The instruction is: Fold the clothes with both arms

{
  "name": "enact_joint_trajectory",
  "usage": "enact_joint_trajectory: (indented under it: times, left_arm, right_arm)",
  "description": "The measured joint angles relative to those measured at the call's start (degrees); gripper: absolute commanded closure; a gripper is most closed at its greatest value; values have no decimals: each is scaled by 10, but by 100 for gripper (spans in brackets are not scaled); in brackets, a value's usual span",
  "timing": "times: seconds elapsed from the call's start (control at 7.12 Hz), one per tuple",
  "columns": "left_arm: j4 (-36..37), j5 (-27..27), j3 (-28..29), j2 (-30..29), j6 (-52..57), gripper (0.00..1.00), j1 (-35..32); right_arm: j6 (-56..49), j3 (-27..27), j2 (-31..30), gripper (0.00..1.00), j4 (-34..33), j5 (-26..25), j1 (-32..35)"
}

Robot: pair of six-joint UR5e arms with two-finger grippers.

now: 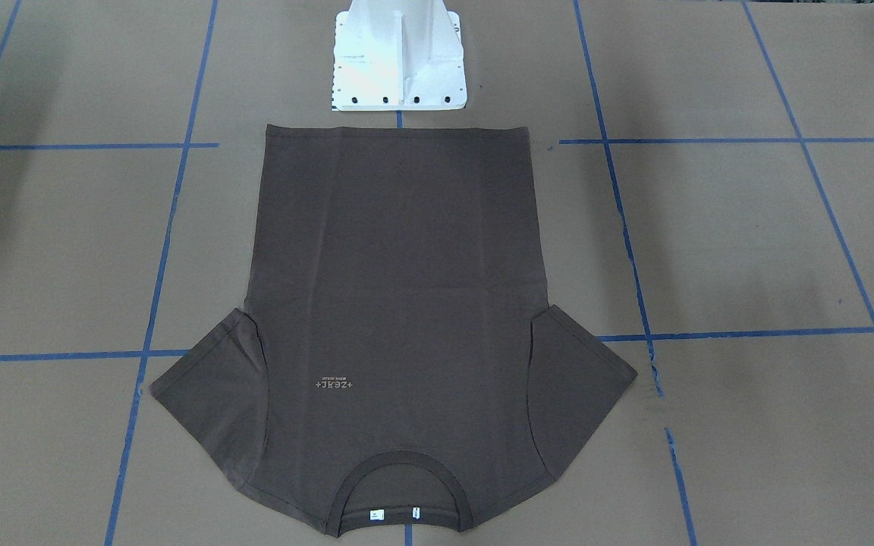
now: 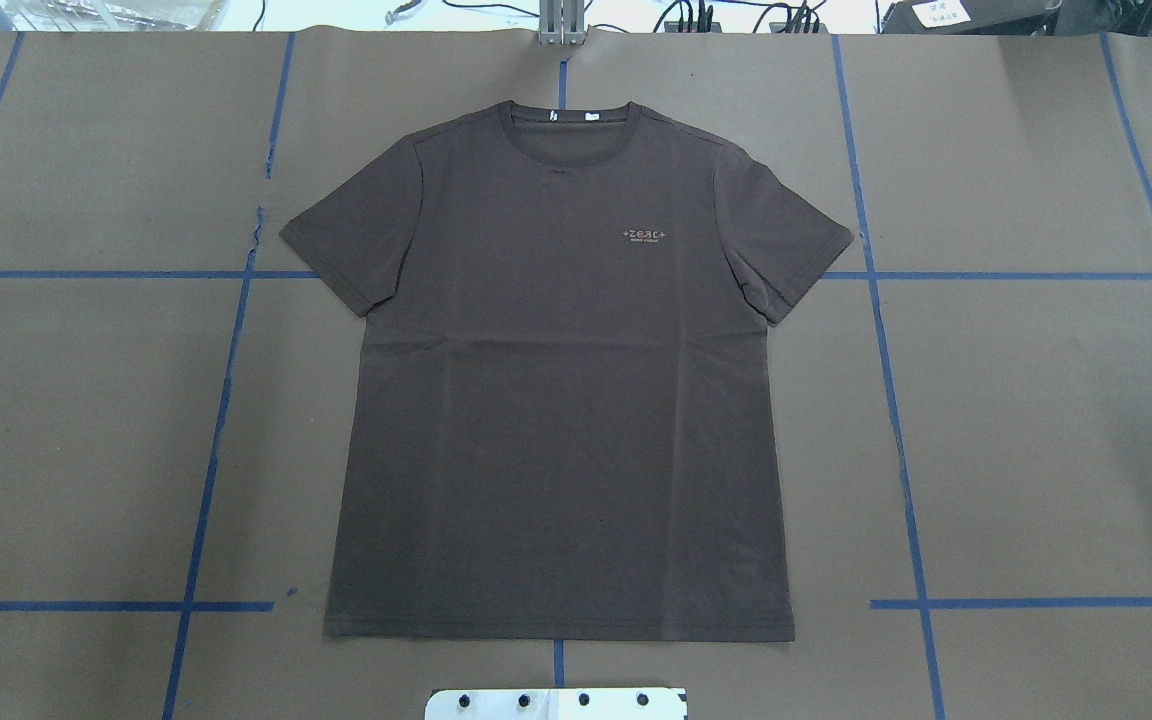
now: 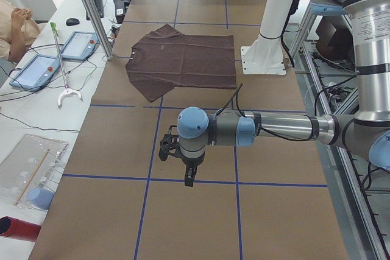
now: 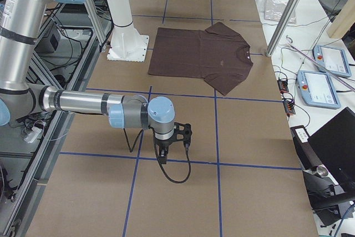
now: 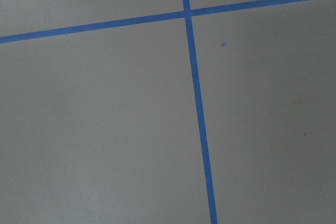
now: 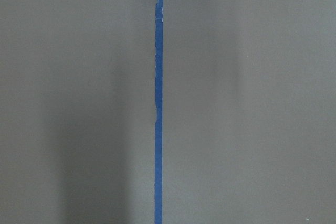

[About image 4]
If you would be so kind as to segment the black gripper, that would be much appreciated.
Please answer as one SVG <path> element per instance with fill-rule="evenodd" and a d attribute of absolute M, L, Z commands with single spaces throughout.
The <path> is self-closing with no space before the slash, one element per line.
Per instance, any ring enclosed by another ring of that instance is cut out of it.
<path fill-rule="evenodd" d="M 175 141 L 173 137 L 167 140 L 160 140 L 158 138 L 154 138 L 155 145 L 159 147 L 158 149 L 158 161 L 160 164 L 166 164 L 168 153 L 169 153 L 169 146 Z"/>

